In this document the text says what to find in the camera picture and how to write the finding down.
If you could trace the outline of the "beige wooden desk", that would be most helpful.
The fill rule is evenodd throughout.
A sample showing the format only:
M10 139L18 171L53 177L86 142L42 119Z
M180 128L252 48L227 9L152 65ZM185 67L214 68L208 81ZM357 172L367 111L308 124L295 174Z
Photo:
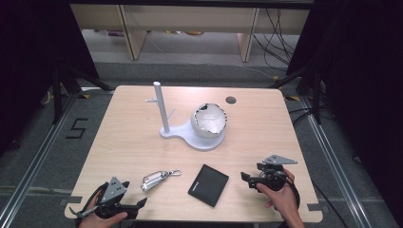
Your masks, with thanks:
M120 30L128 56L139 58L146 33L157 31L227 32L238 36L240 58L249 60L255 33L298 35L307 9L212 8L72 4L80 29Z

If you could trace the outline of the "black curtain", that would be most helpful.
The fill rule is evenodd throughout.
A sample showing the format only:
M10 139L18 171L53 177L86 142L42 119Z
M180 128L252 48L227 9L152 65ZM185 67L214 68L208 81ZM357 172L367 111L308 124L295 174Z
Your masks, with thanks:
M68 0L0 0L0 157L63 66L98 72Z
M320 55L326 95L403 227L403 0L314 0L288 71L308 64L336 24Z

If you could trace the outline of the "aluminium floor rail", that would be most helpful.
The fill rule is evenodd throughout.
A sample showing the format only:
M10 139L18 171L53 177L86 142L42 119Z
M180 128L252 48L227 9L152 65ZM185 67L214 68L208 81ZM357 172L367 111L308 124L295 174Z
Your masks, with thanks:
M0 228L75 228L67 202L111 97L91 88L78 96L63 93L55 122L53 96L45 95L0 158Z
M344 202L349 208L350 215L355 221L357 228L372 228L368 215L360 201L356 191L343 169L340 160L337 158L335 150L331 146L327 135L321 124L317 124L312 114L312 104L306 96L298 98L300 109L291 110L290 113L300 112L300 115L293 120L293 127L297 132L297 138L301 144L302 154L308 165L308 170L312 175L314 171L320 172L320 179L324 179L324 171L321 165L326 166L332 173L336 182L334 189L339 191ZM316 190L322 194L322 197L332 204L329 197L317 185L318 178L311 176L311 181Z

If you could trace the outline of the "person's left hand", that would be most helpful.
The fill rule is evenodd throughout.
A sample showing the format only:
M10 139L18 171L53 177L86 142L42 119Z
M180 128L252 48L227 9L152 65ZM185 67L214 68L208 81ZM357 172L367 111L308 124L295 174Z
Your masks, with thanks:
M126 217L127 212L119 213L112 218L99 218L95 214L90 214L80 222L78 228L112 228L125 220Z

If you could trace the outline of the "person's right hand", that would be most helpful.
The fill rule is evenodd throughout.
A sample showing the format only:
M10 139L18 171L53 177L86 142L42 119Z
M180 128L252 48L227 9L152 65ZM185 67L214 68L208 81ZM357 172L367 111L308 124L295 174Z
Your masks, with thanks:
M288 183L285 183L283 188L278 191L273 191L261 183L257 184L257 188L269 198L265 206L274 206L281 214L281 217L286 214L299 214L296 197Z

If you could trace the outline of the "white bowl with silver inside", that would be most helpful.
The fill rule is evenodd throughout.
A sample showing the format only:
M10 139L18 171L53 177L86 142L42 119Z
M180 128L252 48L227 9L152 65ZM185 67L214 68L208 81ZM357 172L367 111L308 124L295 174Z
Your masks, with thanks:
M220 136L227 125L227 115L217 104L201 104L190 118L193 130L199 137L214 139Z

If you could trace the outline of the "silver key fob with carabiner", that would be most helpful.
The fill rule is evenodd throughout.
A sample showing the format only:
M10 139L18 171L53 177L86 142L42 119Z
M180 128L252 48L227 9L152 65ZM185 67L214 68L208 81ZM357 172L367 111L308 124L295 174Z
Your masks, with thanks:
M151 188L157 186L167 178L171 176L180 176L182 174L181 169L176 170L168 170L168 171L156 171L151 173L143 178L143 183L141 185L141 189L145 192L150 190Z

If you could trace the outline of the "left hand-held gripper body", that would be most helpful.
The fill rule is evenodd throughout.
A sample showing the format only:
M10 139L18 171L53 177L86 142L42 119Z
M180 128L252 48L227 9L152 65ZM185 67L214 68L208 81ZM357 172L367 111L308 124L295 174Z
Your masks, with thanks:
M77 219L85 219L90 214L109 219L122 212L127 212L126 219L135 219L139 210L130 210L130 205L121 204L126 190L116 177L112 177L109 182L103 183L93 192L81 211L74 212L72 208L69 210Z

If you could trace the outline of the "black metal stand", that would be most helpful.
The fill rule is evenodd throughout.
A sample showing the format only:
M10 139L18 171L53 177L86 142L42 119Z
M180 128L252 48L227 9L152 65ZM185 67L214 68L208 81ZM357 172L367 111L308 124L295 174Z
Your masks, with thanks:
M112 91L113 87L103 83L99 78L91 76L77 67L66 64L58 65L53 72L52 88L54 102L54 118L53 124L56 124L61 118L63 111L62 104L62 87L67 91L68 95L78 95L83 90L79 86L76 78L83 78L85 81L99 87L103 91Z
M299 95L306 95L309 91L312 91L313 105L312 114L317 124L321 124L319 116L319 99L320 99L320 73L319 70L313 65L308 64L301 69L296 70L294 73L287 75L284 79L275 82L270 85L270 88L280 88L296 78L300 77L299 84L297 86L297 93Z

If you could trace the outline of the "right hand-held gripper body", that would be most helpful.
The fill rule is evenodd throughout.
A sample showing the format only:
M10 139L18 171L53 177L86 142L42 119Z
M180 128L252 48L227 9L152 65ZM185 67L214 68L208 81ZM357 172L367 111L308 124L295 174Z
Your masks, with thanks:
M260 171L259 182L273 191L278 191L284 186L287 179L283 165L297 164L297 161L279 155L272 155L260 163L268 164L269 169L265 172Z

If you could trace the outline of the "black wallet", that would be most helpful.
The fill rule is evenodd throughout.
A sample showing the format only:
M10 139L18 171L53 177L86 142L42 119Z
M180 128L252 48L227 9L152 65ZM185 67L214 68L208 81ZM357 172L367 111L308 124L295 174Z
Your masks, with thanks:
M188 194L215 207L228 180L227 175L204 164L191 184Z

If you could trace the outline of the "white stand with pole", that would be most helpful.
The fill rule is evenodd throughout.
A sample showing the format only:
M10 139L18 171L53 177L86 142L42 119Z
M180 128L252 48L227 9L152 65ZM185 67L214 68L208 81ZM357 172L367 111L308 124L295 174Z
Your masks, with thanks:
M182 125L171 125L168 122L169 117L174 113L171 111L170 114L166 112L165 103L163 98L162 85L160 82L153 83L156 97L151 100L146 100L147 103L155 103L160 110L160 115L163 123L163 127L160 130L160 135L164 139L178 138L187 143L190 147L199 151L210 151L221 145L225 138L224 132L214 139L206 139L199 137L193 130L190 118Z

